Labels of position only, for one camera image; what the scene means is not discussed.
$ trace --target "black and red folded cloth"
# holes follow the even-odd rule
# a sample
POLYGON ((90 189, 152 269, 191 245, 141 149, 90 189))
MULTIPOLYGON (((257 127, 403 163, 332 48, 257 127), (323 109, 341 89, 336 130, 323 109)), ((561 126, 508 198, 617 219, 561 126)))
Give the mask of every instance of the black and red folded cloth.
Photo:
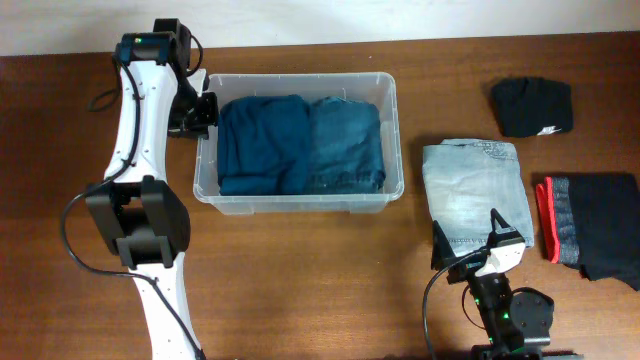
POLYGON ((633 175, 546 177, 536 187, 547 254, 590 280, 640 290, 640 193, 633 175))

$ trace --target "white logo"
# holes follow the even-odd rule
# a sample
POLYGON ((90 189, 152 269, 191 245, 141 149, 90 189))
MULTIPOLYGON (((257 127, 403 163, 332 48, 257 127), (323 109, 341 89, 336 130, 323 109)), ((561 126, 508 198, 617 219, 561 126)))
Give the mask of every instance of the white logo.
POLYGON ((538 133, 538 135, 551 135, 554 132, 558 132, 558 131, 562 131, 562 129, 556 129, 556 126, 547 126, 542 128, 542 130, 540 130, 540 132, 538 133))

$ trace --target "clear storage box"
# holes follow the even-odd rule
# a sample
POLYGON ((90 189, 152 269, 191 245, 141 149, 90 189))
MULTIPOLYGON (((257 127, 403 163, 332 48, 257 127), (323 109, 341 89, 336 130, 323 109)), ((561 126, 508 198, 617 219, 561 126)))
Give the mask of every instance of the clear storage box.
POLYGON ((308 102, 327 96, 366 101, 380 111, 380 135, 386 179, 377 194, 220 196, 217 171, 218 128, 209 127, 209 139, 198 140, 193 193, 226 215, 256 212, 349 211, 379 212, 404 192, 396 85, 387 73, 211 75, 209 90, 216 93, 220 109, 231 100, 245 96, 298 94, 308 102))

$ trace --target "light blue denim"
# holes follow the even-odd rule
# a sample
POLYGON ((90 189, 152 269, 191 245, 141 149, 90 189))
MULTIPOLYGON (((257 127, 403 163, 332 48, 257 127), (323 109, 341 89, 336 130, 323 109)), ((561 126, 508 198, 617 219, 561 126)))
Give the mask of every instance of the light blue denim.
POLYGON ((425 146, 422 176, 431 218, 456 256, 480 248, 491 232, 492 208, 533 246, 533 223, 513 144, 477 139, 425 146))
POLYGON ((307 194, 377 193, 385 171, 375 105, 328 97, 311 105, 307 194))

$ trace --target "dark blue fabric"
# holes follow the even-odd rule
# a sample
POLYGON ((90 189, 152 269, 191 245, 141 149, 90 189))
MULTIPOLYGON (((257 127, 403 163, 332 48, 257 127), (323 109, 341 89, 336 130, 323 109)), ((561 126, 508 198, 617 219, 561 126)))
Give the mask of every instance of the dark blue fabric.
POLYGON ((309 175, 309 105, 298 95, 231 101, 218 123, 221 195, 290 195, 309 175))
POLYGON ((338 97, 314 103, 310 168, 307 194, 377 193, 385 179, 378 109, 338 97))

